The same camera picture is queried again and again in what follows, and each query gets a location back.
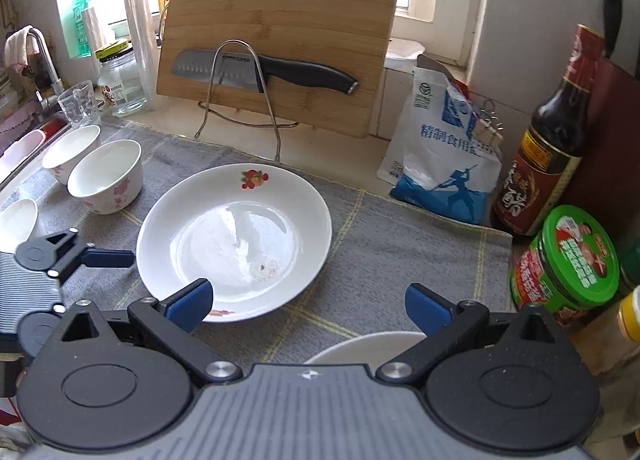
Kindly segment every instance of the gray towel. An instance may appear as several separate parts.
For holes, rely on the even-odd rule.
[[[76,227],[83,238],[112,249],[136,248],[142,220],[172,186],[194,173],[255,156],[168,135],[108,117],[102,142],[133,138],[142,146],[143,189],[126,209],[97,215],[71,197],[44,169],[25,179],[5,205],[33,198],[48,232]],[[510,305],[511,237],[291,169],[324,197],[333,241],[318,277],[282,308],[252,320],[202,324],[196,335],[243,368],[255,362],[301,363],[348,338],[387,330],[417,330],[404,312],[404,291],[419,282],[452,302],[477,299],[495,311]],[[67,304],[94,300],[103,310],[148,296],[136,267],[80,268],[63,287]]]

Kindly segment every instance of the canned food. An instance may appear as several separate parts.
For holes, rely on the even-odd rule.
[[[616,251],[602,226],[571,205],[553,209],[511,273],[518,308],[543,303],[567,324],[609,301],[620,282]]]

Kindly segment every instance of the white wall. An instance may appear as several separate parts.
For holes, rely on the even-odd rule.
[[[602,0],[481,0],[468,84],[478,103],[491,98],[497,106],[505,161],[534,109],[558,86],[577,23],[603,32]],[[634,72],[639,43],[640,0],[624,0],[613,61]]]

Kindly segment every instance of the cutting board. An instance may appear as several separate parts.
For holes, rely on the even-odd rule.
[[[396,0],[171,0],[160,55],[158,93],[204,101],[207,85],[171,75],[185,48],[215,49],[242,39],[256,52],[324,63],[359,81],[350,96],[270,78],[277,117],[366,136],[383,71]],[[226,50],[244,52],[240,46]],[[264,95],[214,86],[212,104],[267,114]]]

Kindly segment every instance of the pink towel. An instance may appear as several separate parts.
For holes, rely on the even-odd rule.
[[[4,66],[13,67],[15,71],[21,72],[28,65],[27,56],[39,52],[38,45],[31,36],[27,36],[33,27],[27,25],[18,32],[11,34],[4,43]]]

